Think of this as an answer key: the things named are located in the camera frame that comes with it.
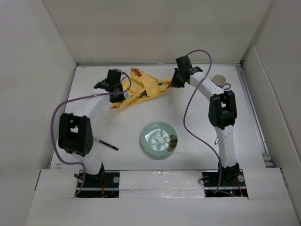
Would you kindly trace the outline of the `yellow car-print cloth placemat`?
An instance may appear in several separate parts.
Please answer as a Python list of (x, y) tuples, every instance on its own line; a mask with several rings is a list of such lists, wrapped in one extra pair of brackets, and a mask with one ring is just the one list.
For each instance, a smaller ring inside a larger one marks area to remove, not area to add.
[(172, 79), (157, 79), (144, 71), (131, 68), (131, 88), (124, 93), (123, 102), (111, 104), (111, 108), (123, 108), (154, 99), (171, 88)]

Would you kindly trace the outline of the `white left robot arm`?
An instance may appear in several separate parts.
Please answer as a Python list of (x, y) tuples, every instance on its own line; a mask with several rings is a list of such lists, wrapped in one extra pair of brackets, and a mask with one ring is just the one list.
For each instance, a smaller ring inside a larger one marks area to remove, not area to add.
[(101, 161), (92, 151), (94, 141), (92, 120), (102, 113), (109, 103), (121, 103), (125, 100), (124, 93), (128, 87), (122, 86), (122, 75), (119, 69), (110, 69), (107, 77), (94, 85), (93, 94), (70, 100), (83, 100), (82, 104), (72, 113), (63, 113), (59, 120), (58, 146), (71, 154), (76, 162), (85, 166), (88, 180), (93, 186), (101, 186), (105, 175), (100, 172)]

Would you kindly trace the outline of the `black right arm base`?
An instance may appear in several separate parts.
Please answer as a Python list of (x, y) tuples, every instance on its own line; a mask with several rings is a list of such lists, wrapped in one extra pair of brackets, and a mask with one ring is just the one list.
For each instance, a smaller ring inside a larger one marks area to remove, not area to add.
[(248, 197), (246, 181), (240, 165), (204, 171), (198, 183), (204, 186), (205, 197)]

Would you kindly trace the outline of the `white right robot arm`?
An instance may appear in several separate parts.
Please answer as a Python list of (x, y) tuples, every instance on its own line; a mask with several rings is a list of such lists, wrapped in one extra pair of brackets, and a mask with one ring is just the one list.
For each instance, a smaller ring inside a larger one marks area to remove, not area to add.
[(235, 94), (231, 90), (225, 91), (206, 78), (202, 69), (192, 66), (188, 56), (177, 58), (176, 64), (171, 86), (183, 88), (185, 83), (190, 84), (209, 101), (208, 118), (217, 134), (219, 157), (224, 168), (217, 174), (217, 179), (220, 184), (227, 186), (235, 178), (229, 169), (239, 168), (233, 138), (233, 127), (237, 118)]

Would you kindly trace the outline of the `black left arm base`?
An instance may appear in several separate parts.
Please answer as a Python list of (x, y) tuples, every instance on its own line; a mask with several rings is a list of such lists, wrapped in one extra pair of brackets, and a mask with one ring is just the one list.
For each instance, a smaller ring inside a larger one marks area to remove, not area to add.
[(78, 198), (119, 198), (119, 171), (107, 171), (104, 165), (97, 174), (86, 174), (83, 181), (83, 170), (74, 174), (77, 179), (75, 196)]

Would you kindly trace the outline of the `lavender ceramic mug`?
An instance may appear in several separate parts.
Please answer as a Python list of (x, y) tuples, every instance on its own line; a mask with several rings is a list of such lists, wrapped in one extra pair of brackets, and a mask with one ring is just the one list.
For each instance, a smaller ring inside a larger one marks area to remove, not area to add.
[(227, 80), (223, 75), (217, 74), (212, 77), (211, 81), (223, 90), (229, 90), (231, 88), (231, 84), (227, 83)]

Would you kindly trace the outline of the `green ceramic plate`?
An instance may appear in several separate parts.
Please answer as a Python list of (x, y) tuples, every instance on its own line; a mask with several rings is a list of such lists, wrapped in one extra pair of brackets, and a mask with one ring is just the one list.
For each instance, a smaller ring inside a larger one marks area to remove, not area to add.
[(155, 159), (164, 159), (175, 151), (178, 135), (166, 122), (152, 122), (142, 130), (140, 143), (148, 155)]

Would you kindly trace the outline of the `aluminium table edge rail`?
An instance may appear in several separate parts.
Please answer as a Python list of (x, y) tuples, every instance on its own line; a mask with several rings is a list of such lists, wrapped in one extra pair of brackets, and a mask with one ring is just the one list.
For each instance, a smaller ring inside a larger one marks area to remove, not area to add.
[[(192, 63), (193, 65), (196, 64), (209, 64), (209, 63)], [(176, 63), (89, 63), (89, 62), (80, 62), (77, 63), (77, 66), (155, 66), (155, 65), (176, 65)], [(226, 65), (226, 66), (241, 66), (241, 63), (237, 64), (218, 64), (213, 63), (213, 65)]]

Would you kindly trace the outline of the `black-handled metal fork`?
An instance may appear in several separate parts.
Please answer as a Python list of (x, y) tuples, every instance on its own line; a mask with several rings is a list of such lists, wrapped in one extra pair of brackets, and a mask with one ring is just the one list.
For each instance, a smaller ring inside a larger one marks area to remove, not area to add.
[(96, 138), (96, 137), (93, 137), (93, 139), (94, 139), (94, 141), (96, 141), (96, 142), (98, 142), (98, 143), (100, 143), (100, 144), (103, 144), (103, 145), (105, 145), (105, 146), (107, 146), (107, 147), (109, 147), (109, 148), (111, 148), (111, 149), (113, 149), (113, 150), (116, 150), (116, 151), (119, 150), (117, 147), (115, 147), (115, 146), (113, 146), (113, 145), (111, 145), (111, 144), (109, 144), (109, 143), (107, 143), (107, 142), (104, 142), (104, 141), (102, 141), (102, 140), (100, 140), (100, 139), (98, 139), (98, 138)]

